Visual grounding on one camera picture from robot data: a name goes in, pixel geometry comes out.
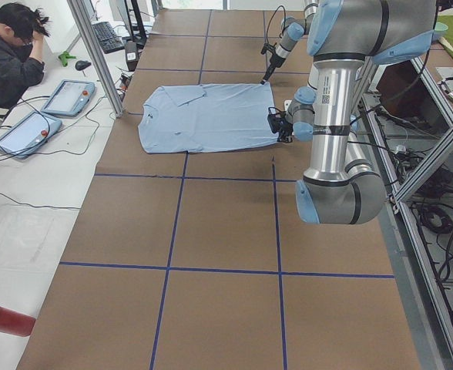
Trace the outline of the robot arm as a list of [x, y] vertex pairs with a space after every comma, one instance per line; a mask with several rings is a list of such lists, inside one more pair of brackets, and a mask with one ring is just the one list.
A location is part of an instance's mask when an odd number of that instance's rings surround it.
[[433, 1], [307, 1], [302, 19], [286, 18], [281, 40], [265, 45], [268, 73], [307, 39], [311, 82], [287, 110], [270, 117], [280, 140], [311, 141], [310, 165], [296, 184], [297, 211], [309, 224], [363, 224], [380, 212], [384, 181], [351, 129], [357, 73], [366, 62], [395, 64], [425, 54], [436, 23]]
[[265, 84], [277, 68], [280, 68], [293, 51], [296, 44], [309, 34], [312, 21], [319, 8], [319, 1], [304, 1], [304, 18], [295, 19], [284, 14], [281, 22], [280, 40], [270, 44], [265, 32], [265, 42], [260, 51], [261, 55], [271, 53], [269, 63], [260, 84]]

